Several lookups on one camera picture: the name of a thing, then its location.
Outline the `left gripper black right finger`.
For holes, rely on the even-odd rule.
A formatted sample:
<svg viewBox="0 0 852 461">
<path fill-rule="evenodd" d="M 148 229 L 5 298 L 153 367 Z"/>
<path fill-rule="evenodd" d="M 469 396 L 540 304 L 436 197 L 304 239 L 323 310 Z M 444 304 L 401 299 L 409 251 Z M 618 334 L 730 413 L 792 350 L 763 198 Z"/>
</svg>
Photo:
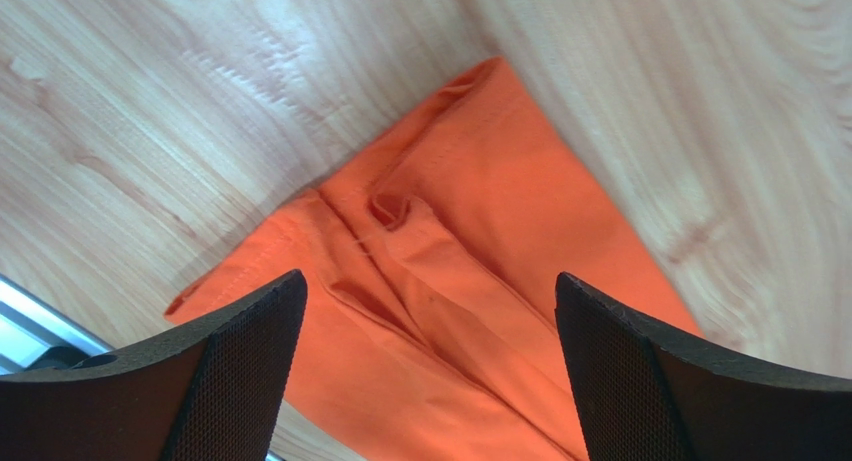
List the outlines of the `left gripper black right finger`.
<svg viewBox="0 0 852 461">
<path fill-rule="evenodd" d="M 593 460 L 847 460 L 851 383 L 745 355 L 567 273 L 557 328 Z"/>
</svg>

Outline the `orange t-shirt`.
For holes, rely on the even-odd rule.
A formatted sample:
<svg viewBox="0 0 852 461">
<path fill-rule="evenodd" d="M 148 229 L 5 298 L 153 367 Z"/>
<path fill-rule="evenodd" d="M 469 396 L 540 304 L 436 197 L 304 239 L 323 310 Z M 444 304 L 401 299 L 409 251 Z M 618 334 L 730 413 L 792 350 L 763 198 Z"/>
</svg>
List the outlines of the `orange t-shirt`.
<svg viewBox="0 0 852 461">
<path fill-rule="evenodd" d="M 370 460 L 582 460 L 567 271 L 688 332 L 639 237 L 510 65 L 434 92 L 179 294 L 184 323 L 300 270 L 286 401 Z"/>
</svg>

